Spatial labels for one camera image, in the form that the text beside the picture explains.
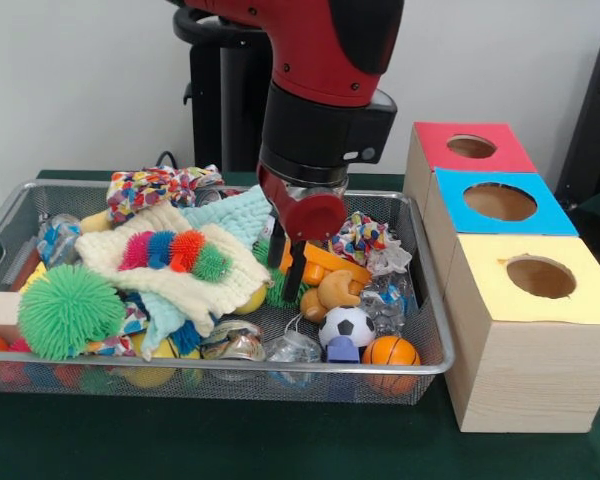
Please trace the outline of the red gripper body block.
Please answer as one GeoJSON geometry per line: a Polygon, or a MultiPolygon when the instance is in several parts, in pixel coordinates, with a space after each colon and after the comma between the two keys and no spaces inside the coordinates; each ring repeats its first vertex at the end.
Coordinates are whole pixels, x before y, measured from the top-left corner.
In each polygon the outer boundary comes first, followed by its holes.
{"type": "Polygon", "coordinates": [[[263,165],[257,167],[257,179],[291,242],[329,240],[344,224],[348,179],[336,186],[303,187],[279,178],[263,165]]]}

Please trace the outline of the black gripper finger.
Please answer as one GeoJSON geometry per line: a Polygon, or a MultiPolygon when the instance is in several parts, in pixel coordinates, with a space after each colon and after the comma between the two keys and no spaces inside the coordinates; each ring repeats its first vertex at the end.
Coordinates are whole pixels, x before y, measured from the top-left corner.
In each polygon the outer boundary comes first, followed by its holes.
{"type": "Polygon", "coordinates": [[[283,259],[287,263],[283,299],[285,302],[293,302],[297,299],[299,287],[302,283],[306,267],[305,257],[306,242],[289,242],[285,246],[283,259]]]}
{"type": "Polygon", "coordinates": [[[286,232],[277,217],[274,218],[274,223],[269,239],[269,250],[267,257],[267,265],[269,268],[277,269],[282,261],[286,244],[286,232]]]}

